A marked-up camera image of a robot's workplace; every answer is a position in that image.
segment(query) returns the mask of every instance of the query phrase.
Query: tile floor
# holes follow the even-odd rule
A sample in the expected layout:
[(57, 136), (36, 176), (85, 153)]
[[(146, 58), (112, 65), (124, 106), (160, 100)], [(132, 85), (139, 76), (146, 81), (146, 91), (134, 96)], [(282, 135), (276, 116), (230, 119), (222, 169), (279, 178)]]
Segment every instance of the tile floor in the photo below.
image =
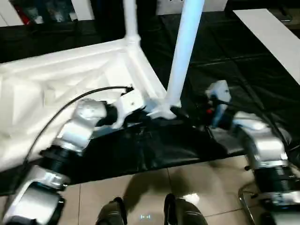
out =
[(129, 225), (163, 225), (165, 196), (174, 193), (194, 203), (209, 225), (247, 225), (237, 197), (253, 181), (246, 165), (240, 156), (70, 186), (62, 193), (67, 204), (59, 224), (94, 225), (101, 207), (120, 196)]

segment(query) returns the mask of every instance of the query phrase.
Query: white table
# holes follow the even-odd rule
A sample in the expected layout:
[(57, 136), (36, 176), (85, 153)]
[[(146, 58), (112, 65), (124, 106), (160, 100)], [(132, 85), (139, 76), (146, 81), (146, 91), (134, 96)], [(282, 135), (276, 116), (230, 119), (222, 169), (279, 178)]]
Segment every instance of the white table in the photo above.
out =
[(300, 39), (267, 9), (234, 12), (300, 84)]

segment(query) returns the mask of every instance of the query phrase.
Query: robotic arm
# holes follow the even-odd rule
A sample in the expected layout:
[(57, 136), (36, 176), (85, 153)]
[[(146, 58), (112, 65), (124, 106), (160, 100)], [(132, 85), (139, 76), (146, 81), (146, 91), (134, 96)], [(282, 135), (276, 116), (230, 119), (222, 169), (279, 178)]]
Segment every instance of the robotic arm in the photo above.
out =
[(80, 100), (52, 146), (41, 152), (40, 165), (32, 167), (12, 197), (3, 224), (57, 224), (65, 203), (58, 191), (70, 183), (69, 165), (84, 154), (95, 127), (109, 125), (119, 129), (129, 114), (144, 107), (138, 90), (122, 95), (112, 105), (92, 99)]
[[(300, 188), (289, 167), (282, 141), (256, 115), (232, 112), (227, 110), (226, 104), (220, 104), (220, 101), (231, 99), (226, 81), (212, 84), (206, 94), (206, 104), (213, 109), (210, 110), (212, 116), (204, 117), (206, 124), (224, 128), (240, 141), (260, 190), (258, 198), (270, 212), (273, 224), (285, 224), (286, 212), (292, 214), (288, 216), (289, 222), (298, 223), (300, 214), (294, 209), (300, 208)], [(41, 164), (31, 169), (13, 196), (3, 224), (57, 224), (65, 202), (58, 191), (70, 183), (69, 165), (84, 154), (95, 127), (121, 128), (128, 115), (144, 107), (138, 90), (122, 95), (112, 105), (92, 99), (81, 100), (52, 146), (41, 152)]]
[[(225, 81), (213, 84), (207, 92), (211, 98), (229, 102), (228, 86)], [(237, 138), (253, 171), (259, 189), (258, 199), (267, 213), (262, 224), (281, 225), (300, 222), (299, 179), (289, 167), (282, 140), (262, 118), (246, 112), (230, 111), (227, 105), (217, 105), (212, 127), (221, 127)], [(252, 225), (255, 224), (244, 199), (241, 203)]]

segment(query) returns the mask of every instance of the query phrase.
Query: black cable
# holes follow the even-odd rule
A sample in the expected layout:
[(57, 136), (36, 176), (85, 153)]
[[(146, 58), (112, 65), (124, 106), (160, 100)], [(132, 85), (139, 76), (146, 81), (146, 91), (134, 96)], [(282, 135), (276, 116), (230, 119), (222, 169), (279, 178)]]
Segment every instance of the black cable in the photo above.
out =
[(85, 97), (87, 95), (96, 93), (96, 92), (100, 92), (100, 91), (103, 91), (103, 90), (111, 90), (111, 89), (126, 89), (126, 90), (129, 89), (129, 90), (131, 90), (132, 88), (126, 87), (126, 86), (112, 86), (112, 87), (104, 87), (104, 88), (97, 88), (97, 89), (94, 89), (94, 90), (90, 90), (88, 92), (85, 92), (85, 93), (83, 93), (83, 94), (81, 94), (81, 95), (73, 98), (71, 101), (69, 101), (68, 103), (66, 103), (61, 109), (59, 109), (57, 111), (57, 113), (55, 113), (55, 115), (46, 123), (46, 125), (44, 126), (44, 128), (39, 132), (39, 134), (37, 135), (37, 137), (33, 141), (31, 147), (29, 148), (28, 153), (25, 156), (23, 164), (22, 164), (22, 166), (20, 168), (20, 171), (16, 173), (15, 179), (12, 182), (12, 186), (10, 188), (10, 192), (11, 193), (13, 193), (15, 191), (16, 186), (19, 185), (19, 182), (21, 181), (21, 178), (23, 178), (23, 173), (26, 170), (26, 167), (27, 167), (27, 164), (28, 164), (28, 160), (29, 160), (29, 157), (30, 157), (30, 155), (31, 155), (31, 153), (33, 151), (34, 146), (36, 145), (36, 143), (38, 142), (38, 140), (42, 136), (42, 134), (45, 132), (45, 130), (49, 127), (49, 125), (57, 118), (57, 116), (63, 110), (65, 110), (68, 106), (70, 106), (74, 102), (78, 101), (79, 99), (81, 99), (81, 98), (83, 98), (83, 97)]
[(219, 100), (217, 98), (212, 98), (210, 99), (212, 100), (213, 102), (216, 102), (218, 104), (221, 104), (221, 105), (228, 105), (228, 106), (231, 106), (231, 107), (234, 107), (238, 110), (241, 110), (241, 111), (244, 111), (246, 113), (254, 113), (256, 114), (257, 116), (261, 116), (262, 115), (262, 111), (261, 110), (253, 110), (253, 109), (249, 109), (247, 107), (243, 107), (243, 106), (240, 106), (240, 105), (235, 105), (233, 103), (229, 103), (229, 102), (226, 102), (226, 101), (222, 101), (222, 100)]
[[(224, 50), (224, 48), (219, 44), (219, 42), (217, 41), (216, 37), (215, 37), (215, 34), (214, 32), (210, 32), (212, 35), (213, 35), (213, 38), (215, 39), (216, 43), (218, 44), (218, 46), (221, 48), (221, 50), (223, 51), (223, 53), (226, 55), (226, 57), (230, 58), (233, 62), (236, 63), (236, 60), (232, 57), (230, 57), (226, 51)], [(243, 90), (249, 95), (250, 98), (252, 98), (255, 106), (257, 107), (258, 109), (258, 115), (260, 115), (262, 117), (263, 120), (265, 120), (269, 126), (271, 127), (272, 131), (282, 140), (283, 144), (284, 144), (284, 147), (285, 147), (285, 151), (289, 151), (289, 145), (287, 143), (287, 141), (285, 140), (283, 134), (280, 132), (280, 130), (278, 129), (277, 125), (276, 125), (276, 122), (274, 121), (272, 115), (269, 115), (268, 113), (266, 113), (266, 111), (263, 109), (263, 104), (259, 105), (253, 94), (251, 93), (251, 89), (248, 88), (243, 82), (240, 83), (241, 84), (241, 87), (243, 88)]]

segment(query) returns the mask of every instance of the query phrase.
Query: floor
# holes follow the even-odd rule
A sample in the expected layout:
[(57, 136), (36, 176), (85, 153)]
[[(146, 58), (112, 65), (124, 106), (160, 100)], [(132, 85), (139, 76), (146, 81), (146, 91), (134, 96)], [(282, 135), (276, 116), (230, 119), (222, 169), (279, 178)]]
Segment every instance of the floor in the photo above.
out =
[[(195, 204), (209, 225), (247, 225), (237, 197), (253, 181), (246, 165), (240, 156), (70, 186), (62, 193), (67, 204), (59, 224), (93, 225), (101, 207), (120, 196), (129, 225), (163, 225), (165, 196), (174, 193)], [(249, 202), (254, 213), (260, 211), (255, 200)]]

